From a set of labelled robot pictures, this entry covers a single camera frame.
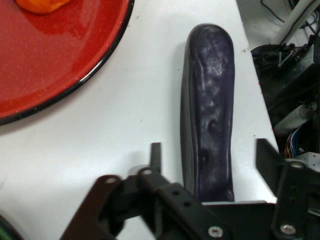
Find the white surface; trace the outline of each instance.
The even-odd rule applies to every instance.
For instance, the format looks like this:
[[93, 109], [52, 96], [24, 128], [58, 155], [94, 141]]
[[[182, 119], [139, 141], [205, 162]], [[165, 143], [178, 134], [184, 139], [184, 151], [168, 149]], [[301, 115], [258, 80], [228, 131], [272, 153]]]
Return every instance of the white surface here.
[[[255, 169], [255, 138], [276, 142], [235, 0], [136, 0], [118, 48], [84, 87], [0, 127], [0, 213], [27, 240], [56, 240], [95, 179], [147, 164], [162, 142], [163, 174], [182, 182], [180, 88], [185, 42], [215, 23], [235, 54], [232, 172], [237, 201], [275, 198]], [[130, 221], [119, 239], [152, 239]]]
[[[237, 0], [237, 3], [250, 49], [269, 44], [283, 23], [263, 7], [260, 0]], [[284, 21], [292, 12], [288, 0], [264, 0], [264, 3]], [[310, 16], [308, 21], [311, 23], [313, 17]], [[310, 34], [312, 32], [308, 27], [299, 29], [289, 42], [302, 46], [308, 42]]]

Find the eggplant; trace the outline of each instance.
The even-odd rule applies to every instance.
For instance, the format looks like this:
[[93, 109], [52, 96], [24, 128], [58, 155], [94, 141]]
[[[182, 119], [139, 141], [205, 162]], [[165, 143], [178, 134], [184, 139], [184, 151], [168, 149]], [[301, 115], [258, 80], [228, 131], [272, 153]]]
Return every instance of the eggplant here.
[[235, 200], [230, 150], [234, 84], [229, 34], [213, 24], [196, 26], [184, 53], [180, 143], [184, 187], [201, 202]]

